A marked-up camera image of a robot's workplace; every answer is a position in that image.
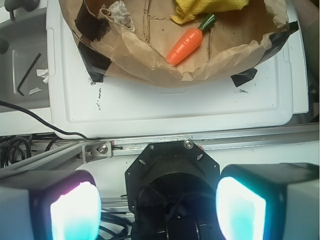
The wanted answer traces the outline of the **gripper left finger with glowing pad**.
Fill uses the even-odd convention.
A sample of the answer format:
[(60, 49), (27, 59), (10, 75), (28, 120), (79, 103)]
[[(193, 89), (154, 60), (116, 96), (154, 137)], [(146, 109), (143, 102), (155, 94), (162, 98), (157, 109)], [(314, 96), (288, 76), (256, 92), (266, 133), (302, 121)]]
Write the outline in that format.
[(94, 240), (101, 197), (86, 170), (2, 170), (2, 240)]

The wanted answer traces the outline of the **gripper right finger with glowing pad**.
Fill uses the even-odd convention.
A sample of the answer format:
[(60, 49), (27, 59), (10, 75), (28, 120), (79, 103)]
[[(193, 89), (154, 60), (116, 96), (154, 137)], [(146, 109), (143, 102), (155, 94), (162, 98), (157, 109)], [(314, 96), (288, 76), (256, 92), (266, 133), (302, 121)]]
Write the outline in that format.
[(230, 164), (216, 189), (227, 240), (318, 240), (320, 167), (312, 163)]

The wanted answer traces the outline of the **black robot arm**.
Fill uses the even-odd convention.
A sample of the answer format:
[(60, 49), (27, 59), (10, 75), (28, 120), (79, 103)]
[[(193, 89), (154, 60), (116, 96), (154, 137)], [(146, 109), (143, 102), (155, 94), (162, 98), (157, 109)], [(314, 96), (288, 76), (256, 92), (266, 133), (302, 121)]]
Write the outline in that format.
[(2, 170), (3, 240), (317, 240), (320, 167), (219, 164), (182, 141), (149, 144), (124, 172), (130, 221), (85, 170)]

